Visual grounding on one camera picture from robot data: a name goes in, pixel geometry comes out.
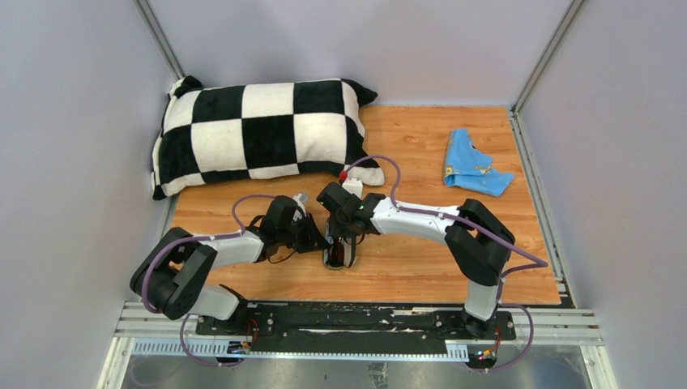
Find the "black sunglasses case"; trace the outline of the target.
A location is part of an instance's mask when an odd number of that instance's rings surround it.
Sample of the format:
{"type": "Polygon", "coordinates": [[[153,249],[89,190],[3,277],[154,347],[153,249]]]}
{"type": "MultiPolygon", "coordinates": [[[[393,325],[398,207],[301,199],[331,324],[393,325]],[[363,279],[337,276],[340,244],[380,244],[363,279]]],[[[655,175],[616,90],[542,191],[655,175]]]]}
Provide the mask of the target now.
{"type": "Polygon", "coordinates": [[[352,267],[357,258],[356,248],[359,242],[350,237],[333,237],[329,219],[325,223],[324,237],[329,244],[322,255],[324,267],[329,270],[342,270],[352,267]]]}

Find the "brown sunglasses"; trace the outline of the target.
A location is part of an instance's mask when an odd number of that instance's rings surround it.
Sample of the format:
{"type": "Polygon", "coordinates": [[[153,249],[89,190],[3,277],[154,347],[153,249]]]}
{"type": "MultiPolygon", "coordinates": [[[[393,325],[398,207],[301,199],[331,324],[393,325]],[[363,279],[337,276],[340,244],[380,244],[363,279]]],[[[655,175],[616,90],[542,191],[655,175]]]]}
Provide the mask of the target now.
{"type": "Polygon", "coordinates": [[[338,269],[347,267],[350,262],[350,245],[335,241],[329,250],[326,265],[330,268],[338,269]]]}

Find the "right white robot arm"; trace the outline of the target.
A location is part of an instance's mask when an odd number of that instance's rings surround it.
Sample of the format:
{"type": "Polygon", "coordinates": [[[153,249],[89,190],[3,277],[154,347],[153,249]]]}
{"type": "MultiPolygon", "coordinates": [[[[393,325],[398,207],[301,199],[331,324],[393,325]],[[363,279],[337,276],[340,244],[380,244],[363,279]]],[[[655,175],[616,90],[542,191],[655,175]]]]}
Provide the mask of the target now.
{"type": "Polygon", "coordinates": [[[384,194],[356,194],[331,182],[317,201],[328,211],[327,259],[334,265],[354,264],[365,236],[399,234],[446,246],[467,278],[467,297],[460,319],[464,331],[483,338],[495,327],[501,274],[510,259],[514,235],[478,200],[461,206],[431,207],[400,202],[384,194]]]}

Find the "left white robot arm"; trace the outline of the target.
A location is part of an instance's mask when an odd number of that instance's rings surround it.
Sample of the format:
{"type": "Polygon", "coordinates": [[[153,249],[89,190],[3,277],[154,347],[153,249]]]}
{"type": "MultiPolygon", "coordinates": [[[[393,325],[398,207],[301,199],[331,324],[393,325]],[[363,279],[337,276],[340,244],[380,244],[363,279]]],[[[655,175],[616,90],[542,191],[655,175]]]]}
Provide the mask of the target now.
{"type": "Polygon", "coordinates": [[[169,229],[130,278],[130,290],[146,310],[177,320],[195,314],[216,318],[229,335],[242,333],[248,313],[245,300],[227,286],[209,284],[211,270],[271,259],[280,248],[304,254],[326,250],[330,243],[305,209],[306,194],[270,198],[264,214],[234,233],[195,234],[169,229]]]}

